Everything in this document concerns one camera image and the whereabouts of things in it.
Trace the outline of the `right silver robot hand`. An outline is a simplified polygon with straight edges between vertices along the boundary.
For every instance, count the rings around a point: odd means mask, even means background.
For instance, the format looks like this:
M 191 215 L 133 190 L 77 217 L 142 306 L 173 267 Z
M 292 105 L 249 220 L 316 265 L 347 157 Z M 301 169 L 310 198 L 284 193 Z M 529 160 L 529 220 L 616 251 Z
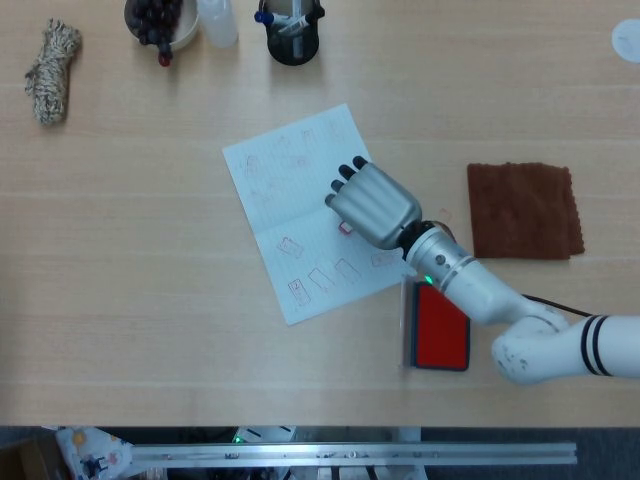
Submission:
M 416 198 L 361 156 L 339 166 L 331 189 L 325 204 L 376 248 L 408 249 L 426 230 Z

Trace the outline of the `brown cloth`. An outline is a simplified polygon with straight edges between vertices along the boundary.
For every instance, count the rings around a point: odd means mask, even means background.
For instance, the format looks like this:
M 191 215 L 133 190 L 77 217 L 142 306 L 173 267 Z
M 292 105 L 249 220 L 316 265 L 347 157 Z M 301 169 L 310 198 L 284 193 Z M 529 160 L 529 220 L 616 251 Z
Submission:
M 467 180 L 476 257 L 568 260 L 585 252 L 568 168 L 473 163 Z

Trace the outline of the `white stamped paper sheet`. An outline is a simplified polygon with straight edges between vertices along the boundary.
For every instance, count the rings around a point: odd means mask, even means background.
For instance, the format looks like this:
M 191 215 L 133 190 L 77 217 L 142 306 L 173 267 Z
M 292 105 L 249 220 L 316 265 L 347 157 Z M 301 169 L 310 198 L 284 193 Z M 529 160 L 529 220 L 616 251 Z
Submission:
M 338 168 L 369 152 L 342 104 L 224 148 L 285 321 L 294 325 L 400 283 L 399 249 L 380 250 L 325 204 Z

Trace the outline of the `red ink pad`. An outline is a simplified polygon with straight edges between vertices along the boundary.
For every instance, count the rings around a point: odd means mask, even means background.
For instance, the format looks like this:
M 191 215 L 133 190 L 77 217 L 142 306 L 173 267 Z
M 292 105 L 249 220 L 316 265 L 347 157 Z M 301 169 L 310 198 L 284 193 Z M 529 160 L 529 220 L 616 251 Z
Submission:
M 466 371 L 470 320 L 427 282 L 414 286 L 411 365 L 420 369 Z

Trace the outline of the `black mesh pen holder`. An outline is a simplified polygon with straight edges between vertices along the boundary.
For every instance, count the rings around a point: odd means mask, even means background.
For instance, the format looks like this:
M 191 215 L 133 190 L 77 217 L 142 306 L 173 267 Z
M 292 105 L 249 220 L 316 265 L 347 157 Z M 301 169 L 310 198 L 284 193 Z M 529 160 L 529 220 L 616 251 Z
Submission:
M 294 36 L 280 35 L 278 30 L 289 22 L 295 20 L 292 15 L 292 0 L 259 0 L 257 11 L 270 12 L 276 15 L 277 20 L 265 27 L 267 48 L 271 56 L 281 64 L 287 66 L 299 66 L 310 61 L 319 48 L 318 22 L 325 16 L 325 10 L 320 0 L 302 0 L 302 15 L 314 13 L 318 16 L 315 24 L 306 27 L 300 34 L 303 39 L 303 56 L 296 60 L 292 54 L 292 40 Z

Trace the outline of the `black cap marker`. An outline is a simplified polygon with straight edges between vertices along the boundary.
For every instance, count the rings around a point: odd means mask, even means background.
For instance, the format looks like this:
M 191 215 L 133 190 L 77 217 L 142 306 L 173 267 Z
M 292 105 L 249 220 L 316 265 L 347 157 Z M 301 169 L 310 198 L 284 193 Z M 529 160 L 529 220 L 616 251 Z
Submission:
M 318 20 L 318 16 L 314 13 L 310 13 L 304 16 L 300 16 L 295 20 L 289 22 L 284 27 L 278 30 L 280 35 L 295 36 L 300 34 L 306 27 L 315 24 Z

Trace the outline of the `clear plastic squeeze bottle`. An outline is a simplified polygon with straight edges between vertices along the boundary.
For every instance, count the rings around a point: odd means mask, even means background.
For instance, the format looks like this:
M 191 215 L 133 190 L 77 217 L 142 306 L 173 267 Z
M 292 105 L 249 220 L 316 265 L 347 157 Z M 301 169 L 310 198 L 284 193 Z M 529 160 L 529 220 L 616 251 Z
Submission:
M 196 0 L 205 36 L 217 48 L 228 48 L 238 40 L 231 0 Z

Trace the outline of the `white bowl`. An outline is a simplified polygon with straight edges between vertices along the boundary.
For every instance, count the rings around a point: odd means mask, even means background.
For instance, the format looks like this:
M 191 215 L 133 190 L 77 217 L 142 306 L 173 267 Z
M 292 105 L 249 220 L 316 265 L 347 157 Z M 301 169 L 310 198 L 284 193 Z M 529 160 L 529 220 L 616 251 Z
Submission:
M 197 33 L 198 27 L 199 15 L 196 0 L 183 0 L 182 13 L 178 22 L 177 29 L 174 33 L 173 41 L 169 44 L 164 45 L 169 45 L 172 51 L 177 51 L 184 48 L 193 40 Z M 157 47 L 156 45 L 143 46 L 149 48 Z

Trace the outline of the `pile of dark cherries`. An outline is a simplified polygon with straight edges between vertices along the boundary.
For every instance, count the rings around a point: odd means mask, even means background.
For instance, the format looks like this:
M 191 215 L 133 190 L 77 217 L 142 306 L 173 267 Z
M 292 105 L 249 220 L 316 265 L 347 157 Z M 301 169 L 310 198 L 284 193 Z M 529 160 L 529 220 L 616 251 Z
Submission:
M 164 45 L 173 41 L 182 13 L 183 0 L 127 0 L 127 27 L 142 45 Z

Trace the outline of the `white printed bag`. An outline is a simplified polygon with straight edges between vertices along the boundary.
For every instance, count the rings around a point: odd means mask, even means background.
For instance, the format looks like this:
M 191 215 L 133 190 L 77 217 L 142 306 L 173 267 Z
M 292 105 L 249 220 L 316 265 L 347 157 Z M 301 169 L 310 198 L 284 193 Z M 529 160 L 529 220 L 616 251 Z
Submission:
M 55 440 L 71 480 L 117 480 L 132 463 L 131 443 L 95 427 L 63 428 Z

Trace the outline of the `brown cardboard box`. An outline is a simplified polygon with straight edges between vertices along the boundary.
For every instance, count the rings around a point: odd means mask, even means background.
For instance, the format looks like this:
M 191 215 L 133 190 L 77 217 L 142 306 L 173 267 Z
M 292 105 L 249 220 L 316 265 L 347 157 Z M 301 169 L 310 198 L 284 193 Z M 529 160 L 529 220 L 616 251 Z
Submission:
M 1 448 L 0 480 L 69 480 L 55 436 Z

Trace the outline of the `aluminium rail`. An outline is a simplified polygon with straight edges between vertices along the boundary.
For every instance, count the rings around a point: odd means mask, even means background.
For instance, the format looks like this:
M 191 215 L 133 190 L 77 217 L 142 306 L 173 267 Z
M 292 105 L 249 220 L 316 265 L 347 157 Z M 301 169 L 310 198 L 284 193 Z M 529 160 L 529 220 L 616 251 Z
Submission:
M 132 448 L 141 468 L 574 465 L 574 443 L 231 443 Z

